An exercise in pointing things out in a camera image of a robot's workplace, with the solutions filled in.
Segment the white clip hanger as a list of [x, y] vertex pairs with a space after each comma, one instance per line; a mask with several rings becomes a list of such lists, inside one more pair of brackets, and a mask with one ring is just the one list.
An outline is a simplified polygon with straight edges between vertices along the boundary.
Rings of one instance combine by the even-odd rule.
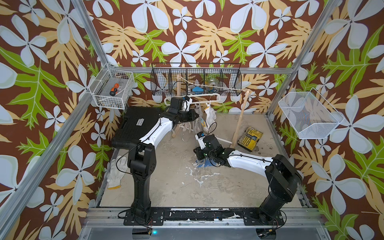
[[192, 99], [193, 104], [206, 104], [206, 103], [219, 103], [221, 101], [221, 95], [214, 94], [199, 94], [199, 95], [188, 95]]

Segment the white yellow cuff glove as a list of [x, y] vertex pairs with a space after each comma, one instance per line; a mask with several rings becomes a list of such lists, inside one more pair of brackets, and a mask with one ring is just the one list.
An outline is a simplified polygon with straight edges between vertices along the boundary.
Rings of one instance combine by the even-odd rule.
[[204, 109], [204, 112], [206, 113], [206, 123], [207, 127], [209, 128], [216, 120], [216, 112], [215, 110], [211, 107], [210, 103], [206, 103], [206, 108]]

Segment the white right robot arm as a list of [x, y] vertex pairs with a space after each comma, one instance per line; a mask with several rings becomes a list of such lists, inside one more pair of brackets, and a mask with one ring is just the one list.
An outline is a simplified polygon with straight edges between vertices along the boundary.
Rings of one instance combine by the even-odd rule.
[[246, 217], [262, 225], [276, 222], [280, 209], [293, 200], [298, 185], [303, 180], [290, 161], [280, 154], [274, 157], [260, 157], [233, 148], [224, 148], [213, 134], [199, 132], [195, 138], [199, 143], [194, 149], [198, 161], [209, 161], [214, 167], [247, 170], [268, 180], [268, 196], [255, 214], [248, 214]]

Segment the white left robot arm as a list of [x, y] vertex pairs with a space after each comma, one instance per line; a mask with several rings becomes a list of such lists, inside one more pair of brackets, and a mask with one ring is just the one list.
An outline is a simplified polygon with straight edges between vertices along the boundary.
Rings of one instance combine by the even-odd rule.
[[156, 147], [164, 136], [180, 123], [196, 120], [199, 115], [190, 108], [188, 96], [173, 97], [169, 108], [159, 114], [156, 124], [138, 141], [129, 143], [128, 168], [134, 180], [134, 201], [131, 216], [141, 225], [150, 221], [150, 178], [157, 164]]

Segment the beige cotton glove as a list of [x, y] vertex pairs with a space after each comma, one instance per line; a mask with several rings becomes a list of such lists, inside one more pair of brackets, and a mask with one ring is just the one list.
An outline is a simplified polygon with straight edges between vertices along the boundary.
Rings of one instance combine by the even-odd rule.
[[179, 126], [183, 129], [183, 132], [189, 132], [189, 133], [194, 133], [196, 134], [197, 131], [197, 120], [192, 121], [192, 122], [187, 122], [187, 123], [181, 123]]

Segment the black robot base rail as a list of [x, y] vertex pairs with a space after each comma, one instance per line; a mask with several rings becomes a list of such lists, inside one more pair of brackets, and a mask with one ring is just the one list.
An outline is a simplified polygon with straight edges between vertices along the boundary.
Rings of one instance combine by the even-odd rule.
[[189, 222], [223, 222], [230, 219], [239, 219], [246, 226], [271, 226], [278, 228], [286, 223], [287, 217], [281, 211], [269, 217], [258, 208], [151, 208], [149, 220], [144, 221], [135, 217], [131, 209], [123, 211], [126, 215], [119, 217], [124, 220], [125, 226], [162, 226], [166, 221]]

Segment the wooden drying rack frame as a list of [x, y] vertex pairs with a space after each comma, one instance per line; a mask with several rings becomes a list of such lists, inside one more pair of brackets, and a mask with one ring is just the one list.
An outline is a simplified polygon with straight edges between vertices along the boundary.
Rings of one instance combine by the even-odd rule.
[[[187, 81], [186, 79], [184, 79], [183, 77], [182, 77], [182, 75], [179, 73], [179, 74], [177, 74], [177, 81], [181, 81], [181, 82], [185, 82], [186, 83], [186, 90], [188, 90], [188, 84], [192, 84], [193, 85], [193, 83], [190, 83], [189, 81]], [[244, 104], [246, 105], [246, 103], [248, 102], [248, 98], [249, 98], [249, 95], [250, 95], [250, 93], [251, 93], [251, 90], [242, 90], [243, 92], [245, 92], [245, 101], [244, 101]], [[178, 84], [178, 86], [177, 86], [177, 94], [178, 95], [181, 95], [180, 94], [180, 92], [181, 92], [181, 86], [180, 86], [180, 84]], [[221, 96], [219, 95], [219, 94], [206, 94], [207, 96], [217, 96], [217, 100], [216, 101], [214, 101], [214, 102], [217, 102], [217, 101], [219, 101], [220, 100], [220, 98], [221, 98]], [[190, 97], [190, 98], [196, 98], [196, 95], [189, 95], [189, 96], [187, 96], [187, 97]], [[207, 103], [211, 103], [211, 101], [199, 101], [199, 102], [191, 102], [190, 104], [207, 104]], [[237, 141], [237, 139], [238, 139], [238, 133], [239, 133], [239, 129], [240, 129], [240, 125], [241, 125], [241, 123], [242, 123], [242, 120], [243, 120], [243, 115], [244, 115], [244, 111], [245, 111], [245, 105], [242, 107], [242, 109], [241, 109], [241, 114], [240, 114], [240, 117], [239, 117], [239, 120], [238, 120], [238, 124], [237, 124], [237, 128], [236, 128], [236, 130], [235, 130], [235, 133], [234, 133], [234, 135], [233, 135], [233, 139], [232, 139], [232, 141], [231, 141], [231, 146], [232, 146], [232, 148], [234, 147], [234, 145], [235, 145], [235, 143], [236, 143], [236, 141]], [[224, 140], [224, 139], [219, 139], [219, 140], [221, 140], [221, 141], [224, 141], [224, 142], [226, 142], [226, 143], [230, 143], [229, 141], [227, 141], [227, 140]]]

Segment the white glove behind left arm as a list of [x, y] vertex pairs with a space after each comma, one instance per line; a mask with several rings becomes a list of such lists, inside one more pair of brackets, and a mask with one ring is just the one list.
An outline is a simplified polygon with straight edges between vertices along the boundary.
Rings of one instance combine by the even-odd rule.
[[108, 189], [117, 189], [121, 187], [121, 179], [127, 171], [127, 158], [122, 156], [117, 156], [116, 159], [113, 159], [111, 162], [110, 174], [107, 178], [107, 188]]

